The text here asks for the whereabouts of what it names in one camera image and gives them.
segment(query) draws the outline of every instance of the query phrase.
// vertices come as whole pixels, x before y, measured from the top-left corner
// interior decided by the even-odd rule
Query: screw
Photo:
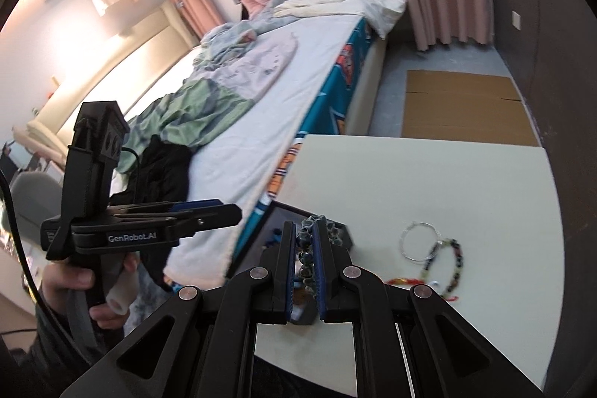
[[[183,287],[178,291],[178,297],[182,300],[193,300],[197,297],[197,289],[195,287]]]
[[[342,273],[349,279],[356,279],[362,273],[359,267],[346,267]]]
[[[251,269],[249,275],[252,279],[258,281],[268,276],[268,269],[264,269],[263,267],[255,267],[254,269]]]
[[[431,293],[431,287],[428,287],[427,285],[417,285],[414,288],[414,295],[416,295],[420,299],[428,299],[429,297],[431,297]]]

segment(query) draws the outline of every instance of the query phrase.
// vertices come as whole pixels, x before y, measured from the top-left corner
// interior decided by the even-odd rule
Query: cardboard sheet
[[[408,71],[402,136],[538,146],[510,78]]]

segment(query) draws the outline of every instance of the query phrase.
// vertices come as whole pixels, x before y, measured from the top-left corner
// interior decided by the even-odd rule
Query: dark sleeve
[[[84,372],[86,366],[56,334],[40,308],[35,308],[38,334],[29,352],[17,361],[23,376],[33,385],[35,396],[58,398]],[[68,330],[68,324],[58,316]]]

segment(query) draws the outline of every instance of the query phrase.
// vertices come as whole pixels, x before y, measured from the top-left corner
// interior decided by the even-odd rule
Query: light switch
[[[512,25],[519,31],[521,30],[521,16],[516,11],[512,11]]]

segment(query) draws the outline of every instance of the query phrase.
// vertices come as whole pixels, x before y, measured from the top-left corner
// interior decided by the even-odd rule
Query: human hand
[[[136,254],[126,254],[123,261],[124,271],[133,273],[139,260]],[[52,262],[44,269],[41,282],[42,293],[46,303],[56,313],[66,315],[66,296],[68,290],[85,291],[93,287],[95,275],[90,269],[81,269],[69,265],[68,261]],[[96,305],[89,309],[90,317],[101,329],[120,329],[128,319],[117,315],[107,304]]]

